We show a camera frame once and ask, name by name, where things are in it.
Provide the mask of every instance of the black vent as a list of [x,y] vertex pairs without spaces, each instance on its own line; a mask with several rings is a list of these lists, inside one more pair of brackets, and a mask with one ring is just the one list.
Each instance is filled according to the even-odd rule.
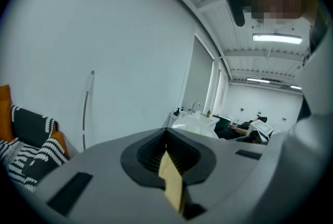
[[121,154],[121,165],[138,184],[165,189],[158,172],[166,150],[186,185],[204,182],[216,165],[216,156],[208,147],[165,128],[129,145]]
[[165,136],[163,133],[141,146],[137,152],[137,159],[146,169],[158,175],[164,153]]
[[141,146],[137,152],[137,158],[141,165],[158,175],[161,159],[166,150],[180,175],[200,160],[198,150],[169,132]]

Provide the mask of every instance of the black slot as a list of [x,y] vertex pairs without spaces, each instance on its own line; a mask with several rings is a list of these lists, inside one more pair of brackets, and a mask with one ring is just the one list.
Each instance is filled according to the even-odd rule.
[[92,177],[87,173],[76,173],[47,204],[58,213],[66,216]]
[[208,147],[165,128],[129,145],[120,162],[138,184],[164,189],[164,180],[158,177],[158,172],[165,151],[187,185],[203,182],[216,165],[215,154]]
[[260,157],[261,157],[261,154],[246,151],[246,150],[238,150],[235,154],[245,156],[245,157],[249,157],[249,158],[256,159],[256,160],[259,160]]
[[189,193],[187,186],[183,184],[183,192],[182,192],[182,201],[181,201],[181,211],[180,213],[187,220],[190,220],[194,217],[205,213],[206,209],[202,207],[200,204],[193,203]]

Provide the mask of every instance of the ceiling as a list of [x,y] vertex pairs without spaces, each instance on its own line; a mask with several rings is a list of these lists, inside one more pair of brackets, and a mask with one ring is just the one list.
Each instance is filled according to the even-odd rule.
[[[303,19],[284,24],[258,23],[245,14],[246,23],[238,27],[230,16],[225,0],[182,0],[198,17],[216,44],[229,75],[230,83],[248,83],[247,78],[268,79],[271,87],[297,92],[295,75],[308,51],[310,25]],[[301,36],[300,45],[254,42],[253,33],[282,33]]]

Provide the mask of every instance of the black and white striped pillow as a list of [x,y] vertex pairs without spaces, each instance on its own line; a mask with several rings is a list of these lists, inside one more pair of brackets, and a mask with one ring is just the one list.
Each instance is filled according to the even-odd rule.
[[18,155],[15,157],[14,162],[9,165],[8,175],[11,179],[25,184],[27,176],[22,172],[24,166],[30,160],[33,159],[38,153],[39,148],[25,144]]
[[18,142],[18,138],[14,141],[8,142],[0,140],[0,161],[3,161],[5,156],[10,152],[11,148]]
[[54,124],[56,131],[59,130],[59,124],[55,119],[36,114],[13,104],[11,105],[11,121],[14,137],[39,148],[51,137]]
[[29,158],[25,164],[23,170],[26,175],[24,185],[33,190],[43,177],[67,162],[68,159],[56,138],[47,139],[34,158]]

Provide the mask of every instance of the white wall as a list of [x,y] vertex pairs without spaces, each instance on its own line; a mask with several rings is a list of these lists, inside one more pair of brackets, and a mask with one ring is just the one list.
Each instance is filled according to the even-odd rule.
[[177,0],[14,0],[2,24],[0,84],[80,151],[91,70],[87,147],[166,126],[201,29]]
[[214,108],[214,114],[222,116],[226,104],[226,95],[229,89],[229,77],[225,70],[221,68],[221,83],[219,83],[219,90],[217,92],[218,97],[216,97],[216,107]]
[[261,115],[268,118],[268,125],[286,131],[296,123],[302,99],[300,95],[230,84],[221,114],[243,123],[253,120],[261,111]]

